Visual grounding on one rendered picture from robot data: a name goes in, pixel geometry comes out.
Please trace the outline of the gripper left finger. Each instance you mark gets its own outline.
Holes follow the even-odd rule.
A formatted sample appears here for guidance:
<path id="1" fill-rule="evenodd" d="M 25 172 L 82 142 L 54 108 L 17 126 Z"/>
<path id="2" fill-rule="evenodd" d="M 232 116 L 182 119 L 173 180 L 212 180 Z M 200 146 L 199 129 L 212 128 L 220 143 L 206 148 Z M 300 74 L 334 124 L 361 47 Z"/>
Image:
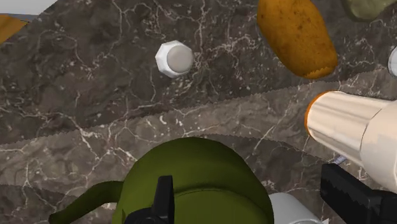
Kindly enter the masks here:
<path id="1" fill-rule="evenodd" d="M 131 212 L 123 224 L 174 224 L 172 176 L 160 176 L 152 206 Z"/>

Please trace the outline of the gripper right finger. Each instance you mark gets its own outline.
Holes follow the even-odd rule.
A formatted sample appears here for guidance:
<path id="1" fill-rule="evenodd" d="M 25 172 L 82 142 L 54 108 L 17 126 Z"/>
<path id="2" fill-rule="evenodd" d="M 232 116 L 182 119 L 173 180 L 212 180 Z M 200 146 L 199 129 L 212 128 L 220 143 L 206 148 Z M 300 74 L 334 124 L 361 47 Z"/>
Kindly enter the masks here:
<path id="1" fill-rule="evenodd" d="M 321 166 L 320 196 L 346 224 L 397 224 L 397 193 L 373 190 L 337 164 Z"/>

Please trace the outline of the olive green kettle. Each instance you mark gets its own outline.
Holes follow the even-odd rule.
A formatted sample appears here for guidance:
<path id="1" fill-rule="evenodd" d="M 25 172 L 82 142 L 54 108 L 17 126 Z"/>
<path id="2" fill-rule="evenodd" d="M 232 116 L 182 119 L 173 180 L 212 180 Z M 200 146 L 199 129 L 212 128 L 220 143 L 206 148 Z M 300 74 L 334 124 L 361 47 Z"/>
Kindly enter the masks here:
<path id="1" fill-rule="evenodd" d="M 111 224 L 151 207 L 160 176 L 172 176 L 174 224 L 274 224 L 265 187 L 233 149 L 200 137 L 162 143 L 143 155 L 122 181 L 89 188 L 50 224 L 71 224 L 105 203 L 116 203 Z"/>

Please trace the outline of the white cylinder object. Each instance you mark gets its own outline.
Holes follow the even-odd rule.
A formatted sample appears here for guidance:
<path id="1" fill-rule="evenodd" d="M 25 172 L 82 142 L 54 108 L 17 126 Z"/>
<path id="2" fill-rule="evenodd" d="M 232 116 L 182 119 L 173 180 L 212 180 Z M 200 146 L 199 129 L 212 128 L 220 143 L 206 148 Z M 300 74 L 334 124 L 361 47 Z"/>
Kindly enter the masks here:
<path id="1" fill-rule="evenodd" d="M 269 198 L 274 213 L 274 224 L 329 224 L 329 219 L 321 221 L 288 193 L 273 193 Z"/>

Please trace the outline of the cream bottle with orange rim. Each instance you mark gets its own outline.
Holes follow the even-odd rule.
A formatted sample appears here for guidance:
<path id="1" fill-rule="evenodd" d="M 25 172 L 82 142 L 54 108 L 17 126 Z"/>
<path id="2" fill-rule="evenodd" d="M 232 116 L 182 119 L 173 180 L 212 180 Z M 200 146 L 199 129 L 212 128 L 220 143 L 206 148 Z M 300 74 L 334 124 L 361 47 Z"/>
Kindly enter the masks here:
<path id="1" fill-rule="evenodd" d="M 397 100 L 324 92 L 309 103 L 304 124 L 315 141 L 397 193 Z"/>

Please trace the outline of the white round object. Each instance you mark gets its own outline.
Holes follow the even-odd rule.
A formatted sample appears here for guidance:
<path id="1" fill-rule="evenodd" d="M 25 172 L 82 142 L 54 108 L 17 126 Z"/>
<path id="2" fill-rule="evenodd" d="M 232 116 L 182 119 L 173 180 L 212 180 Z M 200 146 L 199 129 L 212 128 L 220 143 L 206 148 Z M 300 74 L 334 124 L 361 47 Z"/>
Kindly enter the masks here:
<path id="1" fill-rule="evenodd" d="M 392 77 L 397 78 L 397 46 L 391 50 L 388 56 L 387 70 Z"/>

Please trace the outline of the brown potato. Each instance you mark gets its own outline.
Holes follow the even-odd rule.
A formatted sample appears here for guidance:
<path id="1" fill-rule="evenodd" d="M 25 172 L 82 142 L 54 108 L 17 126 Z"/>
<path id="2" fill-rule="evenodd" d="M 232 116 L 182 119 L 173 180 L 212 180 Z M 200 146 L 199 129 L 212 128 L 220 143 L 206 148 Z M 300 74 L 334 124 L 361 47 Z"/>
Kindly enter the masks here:
<path id="1" fill-rule="evenodd" d="M 318 79 L 336 68 L 336 49 L 311 0 L 258 0 L 256 19 L 273 52 L 293 74 Z"/>

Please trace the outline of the pale green rounded object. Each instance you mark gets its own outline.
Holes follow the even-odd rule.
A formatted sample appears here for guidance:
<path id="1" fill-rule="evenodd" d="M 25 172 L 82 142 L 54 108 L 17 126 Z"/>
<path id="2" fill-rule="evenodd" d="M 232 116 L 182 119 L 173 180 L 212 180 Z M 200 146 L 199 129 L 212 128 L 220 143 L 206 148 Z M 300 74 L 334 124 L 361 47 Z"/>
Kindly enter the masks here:
<path id="1" fill-rule="evenodd" d="M 397 0 L 340 0 L 344 11 L 356 22 L 371 22 Z"/>

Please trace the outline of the orange brown object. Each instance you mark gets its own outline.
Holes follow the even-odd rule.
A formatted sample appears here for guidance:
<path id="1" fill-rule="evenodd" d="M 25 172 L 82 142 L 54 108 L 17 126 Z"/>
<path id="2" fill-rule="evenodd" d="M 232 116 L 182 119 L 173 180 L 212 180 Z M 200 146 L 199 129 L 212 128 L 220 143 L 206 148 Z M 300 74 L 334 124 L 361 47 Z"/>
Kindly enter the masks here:
<path id="1" fill-rule="evenodd" d="M 28 22 L 8 15 L 0 15 L 0 44 L 18 32 Z"/>

